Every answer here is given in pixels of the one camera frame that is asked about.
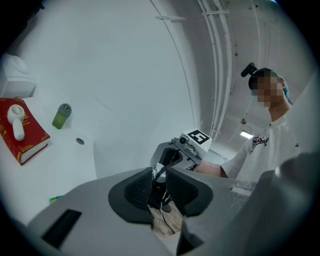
green container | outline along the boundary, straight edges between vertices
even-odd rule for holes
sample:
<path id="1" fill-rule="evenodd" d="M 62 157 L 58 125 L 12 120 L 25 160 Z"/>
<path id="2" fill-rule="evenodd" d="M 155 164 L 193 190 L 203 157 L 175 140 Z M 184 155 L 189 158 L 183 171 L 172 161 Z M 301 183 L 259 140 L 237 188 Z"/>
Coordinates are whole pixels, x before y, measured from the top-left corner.
<path id="1" fill-rule="evenodd" d="M 55 114 L 55 117 L 52 121 L 52 125 L 57 128 L 61 129 L 64 126 L 66 120 L 71 115 L 71 106 L 67 103 L 61 104 L 58 108 L 58 111 Z"/>

red book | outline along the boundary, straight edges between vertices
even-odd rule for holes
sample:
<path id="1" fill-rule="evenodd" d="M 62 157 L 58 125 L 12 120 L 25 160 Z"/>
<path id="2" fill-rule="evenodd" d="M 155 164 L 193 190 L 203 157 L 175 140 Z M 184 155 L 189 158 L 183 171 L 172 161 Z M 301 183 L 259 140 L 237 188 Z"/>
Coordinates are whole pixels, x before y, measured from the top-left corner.
<path id="1" fill-rule="evenodd" d="M 15 139 L 13 127 L 7 117 L 10 106 L 14 104 L 20 105 L 24 109 L 24 120 L 22 122 L 24 139 L 22 141 Z M 0 134 L 20 165 L 43 149 L 50 138 L 33 117 L 25 102 L 22 99 L 15 98 L 0 98 Z"/>

black slot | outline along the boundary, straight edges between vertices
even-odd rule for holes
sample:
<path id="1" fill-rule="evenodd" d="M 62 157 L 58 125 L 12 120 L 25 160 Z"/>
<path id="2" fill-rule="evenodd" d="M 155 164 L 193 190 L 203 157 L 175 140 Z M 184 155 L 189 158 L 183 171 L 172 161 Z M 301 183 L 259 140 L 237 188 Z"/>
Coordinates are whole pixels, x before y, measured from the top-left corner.
<path id="1" fill-rule="evenodd" d="M 59 248 L 82 213 L 66 210 L 42 236 L 42 239 L 55 248 Z"/>

curved white wall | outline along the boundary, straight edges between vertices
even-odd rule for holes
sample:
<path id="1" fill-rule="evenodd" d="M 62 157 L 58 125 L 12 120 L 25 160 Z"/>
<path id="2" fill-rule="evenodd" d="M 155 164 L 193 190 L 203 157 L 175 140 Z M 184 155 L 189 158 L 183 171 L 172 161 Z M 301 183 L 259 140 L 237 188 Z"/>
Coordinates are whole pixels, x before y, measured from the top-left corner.
<path id="1" fill-rule="evenodd" d="M 27 63 L 52 111 L 72 106 L 71 125 L 94 140 L 98 178 L 149 166 L 159 143 L 193 128 L 181 62 L 150 1 L 44 6 L 8 52 Z"/>

